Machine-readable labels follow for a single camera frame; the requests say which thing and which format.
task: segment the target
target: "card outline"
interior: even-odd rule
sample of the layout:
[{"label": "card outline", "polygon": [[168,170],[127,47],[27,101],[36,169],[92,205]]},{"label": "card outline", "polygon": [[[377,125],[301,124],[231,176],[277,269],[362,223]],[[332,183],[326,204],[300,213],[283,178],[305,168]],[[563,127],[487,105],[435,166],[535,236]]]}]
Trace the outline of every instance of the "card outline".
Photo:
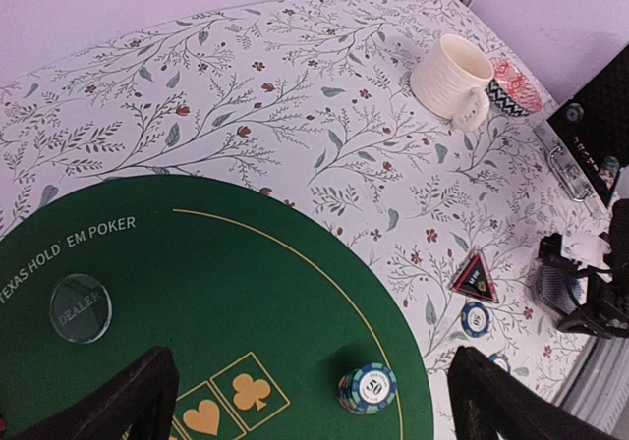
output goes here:
[{"label": "card outline", "polygon": [[[209,391],[214,395],[214,397],[216,398],[218,403],[221,405],[221,407],[225,411],[227,411],[227,413],[232,418],[232,420],[234,420],[236,425],[238,425],[238,428],[240,428],[242,434],[239,435],[236,438],[231,439],[231,440],[240,440],[240,439],[244,438],[249,433],[249,431],[246,428],[246,425],[243,426],[244,424],[241,423],[242,421],[240,420],[240,418],[233,415],[232,410],[230,409],[229,404],[227,404],[227,403],[225,403],[223,401],[222,396],[220,396],[220,394],[217,392],[217,390],[214,389],[214,386],[212,386],[212,384],[209,381],[203,381],[201,384],[198,384],[194,388],[192,388],[192,389],[186,391],[184,394],[178,396],[177,400],[176,400],[177,403],[179,401],[181,401],[182,399],[184,399],[186,396],[188,396],[188,395],[194,393],[195,391],[197,391],[197,389],[199,389],[203,385],[207,385],[207,387],[209,388]],[[174,421],[175,426],[177,427],[177,430],[179,431],[179,433],[184,437],[184,440],[193,440],[192,437],[190,435],[188,435],[188,430],[182,426],[181,422],[175,416],[174,413],[173,413],[173,421]]]},{"label": "card outline", "polygon": [[[229,371],[231,368],[233,368],[234,366],[238,365],[238,363],[242,362],[243,360],[245,360],[248,357],[252,357],[254,359],[254,361],[256,362],[256,364],[259,366],[259,368],[262,370],[262,372],[264,373],[264,375],[268,378],[268,380],[271,382],[271,384],[275,387],[275,389],[277,390],[277,392],[280,394],[280,396],[284,399],[284,401],[286,402],[286,404],[284,404],[281,408],[279,408],[277,411],[275,411],[274,413],[272,413],[270,416],[265,417],[263,420],[261,420],[260,422],[258,422],[255,425],[249,426],[242,417],[240,417],[240,415],[238,414],[238,412],[236,411],[236,409],[232,406],[232,404],[227,400],[227,397],[222,393],[222,391],[218,388],[218,385],[216,384],[216,382],[214,381],[215,378],[225,374],[227,371]],[[284,394],[284,391],[281,390],[281,388],[279,387],[279,385],[277,384],[277,381],[275,381],[275,379],[273,379],[273,377],[270,375],[270,373],[268,372],[268,370],[264,367],[264,365],[262,364],[262,362],[259,360],[259,358],[256,356],[256,354],[254,352],[248,352],[246,354],[244,354],[243,356],[241,356],[240,358],[238,358],[236,361],[233,361],[232,363],[228,364],[227,366],[225,366],[223,369],[221,369],[220,371],[218,371],[217,373],[213,374],[212,376],[210,376],[209,378],[209,383],[214,386],[214,388],[216,389],[216,393],[218,393],[218,395],[220,396],[221,400],[224,402],[224,404],[226,404],[229,409],[232,411],[232,413],[241,421],[241,423],[245,426],[245,428],[247,428],[248,432],[253,432],[254,430],[256,430],[258,427],[260,427],[261,425],[267,423],[269,420],[271,420],[272,418],[274,418],[275,416],[277,416],[279,413],[281,413],[282,411],[286,410],[286,408],[288,408],[291,405],[291,401],[290,399],[288,399],[288,396],[286,396]]]}]

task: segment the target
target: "ceramic mug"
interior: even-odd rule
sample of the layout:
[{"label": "ceramic mug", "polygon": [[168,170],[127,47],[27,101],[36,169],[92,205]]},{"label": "ceramic mug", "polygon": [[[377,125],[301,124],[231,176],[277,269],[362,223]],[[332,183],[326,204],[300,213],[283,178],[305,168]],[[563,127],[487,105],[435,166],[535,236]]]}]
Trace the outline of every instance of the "ceramic mug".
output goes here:
[{"label": "ceramic mug", "polygon": [[411,90],[429,111],[468,132],[489,112],[485,88],[492,79],[491,62],[477,46],[445,34],[411,74]]}]

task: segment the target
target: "floral tablecloth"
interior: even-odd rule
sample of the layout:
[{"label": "floral tablecloth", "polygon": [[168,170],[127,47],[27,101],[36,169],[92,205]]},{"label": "floral tablecloth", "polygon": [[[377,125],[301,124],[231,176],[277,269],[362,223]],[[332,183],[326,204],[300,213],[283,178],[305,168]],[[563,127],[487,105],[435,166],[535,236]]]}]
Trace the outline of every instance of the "floral tablecloth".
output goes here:
[{"label": "floral tablecloth", "polygon": [[[453,436],[445,370],[461,344],[551,399],[586,339],[533,302],[532,258],[541,236],[604,223],[550,175],[542,115],[491,111],[464,135],[414,99],[410,72],[445,32],[526,71],[458,0],[291,0],[134,32],[0,87],[0,237],[104,180],[233,182],[312,217],[386,286],[424,357],[436,438]],[[448,287],[475,248],[500,302],[469,340]]]}]

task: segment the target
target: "red triangle marker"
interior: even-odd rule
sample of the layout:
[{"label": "red triangle marker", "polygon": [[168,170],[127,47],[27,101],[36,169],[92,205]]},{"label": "red triangle marker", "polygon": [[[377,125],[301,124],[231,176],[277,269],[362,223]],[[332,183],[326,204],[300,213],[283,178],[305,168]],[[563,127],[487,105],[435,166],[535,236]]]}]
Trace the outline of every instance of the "red triangle marker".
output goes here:
[{"label": "red triangle marker", "polygon": [[454,281],[452,290],[479,300],[498,302],[495,287],[481,251],[476,253],[463,268],[459,277]]}]

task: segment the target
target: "yellow line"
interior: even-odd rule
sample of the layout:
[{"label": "yellow line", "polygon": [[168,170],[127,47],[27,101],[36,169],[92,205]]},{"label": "yellow line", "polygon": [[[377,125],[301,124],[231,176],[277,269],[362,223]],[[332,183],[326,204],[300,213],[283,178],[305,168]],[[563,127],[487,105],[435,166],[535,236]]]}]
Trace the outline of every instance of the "yellow line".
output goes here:
[{"label": "yellow line", "polygon": [[184,429],[179,424],[179,420],[177,420],[174,415],[173,415],[172,424],[175,426],[175,430],[177,431],[177,433],[179,433],[179,435],[181,435],[182,440],[191,440],[190,436],[188,436],[188,433],[186,432],[186,429]]},{"label": "yellow line", "polygon": [[221,396],[219,396],[220,393],[218,392],[218,390],[214,390],[214,386],[212,386],[212,384],[209,381],[203,381],[203,382],[207,384],[207,386],[209,387],[209,390],[216,397],[216,400],[223,406],[223,409],[225,411],[227,411],[229,416],[232,417],[232,420],[234,420],[234,423],[236,423],[236,425],[238,425],[238,428],[240,428],[241,434],[238,437],[236,437],[234,440],[240,440],[241,438],[246,436],[247,435],[247,428],[244,427],[243,425],[241,425],[240,422],[238,421],[238,419],[232,414],[230,406],[229,406],[229,403],[227,402],[227,400],[221,399]]},{"label": "yellow line", "polygon": [[229,401],[227,400],[227,397],[222,393],[220,389],[218,389],[218,386],[216,386],[216,383],[214,383],[214,381],[210,380],[209,385],[212,387],[212,392],[216,395],[220,404],[225,408],[227,413],[229,413],[229,415],[236,421],[236,424],[240,427],[243,433],[247,435],[247,432],[251,430],[249,429],[249,426],[245,423],[243,418],[238,415],[238,413],[234,410],[234,408],[232,408],[231,404],[229,404]]},{"label": "yellow line", "polygon": [[[289,251],[293,252],[294,254],[296,254],[297,256],[299,256],[308,265],[310,265],[312,268],[314,268],[316,271],[318,271],[321,274],[321,276],[323,278],[325,278],[332,286],[334,286],[334,288],[336,288],[338,290],[338,292],[343,296],[343,298],[345,298],[345,300],[356,311],[356,313],[358,313],[358,315],[361,317],[361,319],[363,319],[363,322],[365,323],[365,325],[369,329],[370,333],[372,334],[372,337],[375,340],[375,343],[377,344],[377,347],[380,350],[380,353],[382,354],[382,357],[384,358],[384,362],[386,363],[387,366],[391,367],[391,369],[392,369],[392,366],[389,363],[388,357],[386,356],[386,353],[384,352],[384,348],[382,347],[382,344],[380,343],[379,339],[377,338],[377,335],[375,335],[375,332],[373,331],[373,328],[370,326],[369,322],[367,321],[367,318],[363,315],[363,313],[358,308],[356,303],[352,301],[352,299],[347,295],[347,293],[345,293],[345,291],[343,291],[343,289],[340,286],[338,286],[338,284],[332,278],[330,278],[327,275],[327,273],[325,273],[321,268],[319,268],[316,265],[316,263],[314,263],[312,260],[307,258],[301,252],[299,252],[298,250],[295,250],[294,248],[290,247],[288,244],[284,244],[279,239],[276,239],[275,237],[267,234],[264,231],[261,231],[260,229],[256,229],[255,227],[249,226],[249,225],[244,224],[242,222],[238,222],[238,221],[235,221],[233,219],[229,219],[228,217],[218,216],[216,214],[209,214],[207,212],[191,211],[191,210],[188,210],[188,209],[173,209],[173,211],[181,213],[181,214],[190,214],[190,215],[194,215],[194,216],[209,217],[209,218],[216,219],[216,220],[219,220],[219,221],[223,221],[223,222],[228,222],[230,224],[234,224],[236,226],[242,227],[243,229],[247,229],[249,231],[252,231],[252,232],[254,232],[254,233],[256,233],[256,234],[258,234],[260,236],[266,237],[267,239],[275,242],[276,244],[286,248],[287,250],[289,250]],[[400,393],[399,392],[397,393],[397,396],[395,397],[395,399],[397,401],[397,410],[398,410],[399,417],[400,417],[400,440],[404,440],[404,420],[403,420],[403,417],[402,417],[402,404],[400,403]]]},{"label": "yellow line", "polygon": [[[266,417],[264,420],[258,422],[256,425],[251,425],[249,426],[245,420],[238,414],[238,412],[232,408],[231,404],[229,404],[229,402],[227,401],[227,397],[223,394],[223,392],[218,388],[218,384],[216,384],[216,378],[222,376],[223,374],[225,374],[227,371],[229,371],[230,369],[232,369],[234,366],[237,366],[240,362],[242,362],[243,360],[247,359],[247,358],[253,358],[254,362],[257,363],[257,366],[259,366],[259,368],[262,370],[262,372],[266,375],[266,377],[269,379],[269,381],[271,383],[273,383],[273,386],[275,386],[275,389],[277,390],[277,392],[280,394],[280,396],[284,399],[284,401],[286,401],[286,404],[284,404],[281,408],[279,408],[277,411],[275,411],[273,414],[271,414],[269,417]],[[234,415],[238,417],[238,419],[240,419],[240,421],[242,422],[243,425],[245,425],[245,428],[247,428],[248,431],[253,432],[254,430],[256,430],[258,427],[260,427],[262,424],[264,424],[265,422],[271,420],[272,418],[274,418],[276,415],[278,415],[279,413],[281,413],[282,411],[284,411],[286,408],[288,408],[291,405],[290,400],[286,397],[286,395],[284,394],[284,392],[280,389],[280,387],[278,386],[277,382],[273,379],[273,377],[270,375],[270,373],[266,370],[266,368],[264,367],[264,365],[261,363],[261,361],[259,360],[259,358],[256,356],[255,353],[253,352],[248,352],[247,354],[243,355],[242,357],[238,358],[236,361],[234,361],[233,363],[229,364],[228,366],[224,367],[223,369],[221,369],[220,371],[218,371],[216,374],[212,375],[209,377],[209,382],[210,384],[215,388],[215,392],[218,393],[218,395],[220,396],[220,398],[225,402],[225,404],[233,410]]]}]

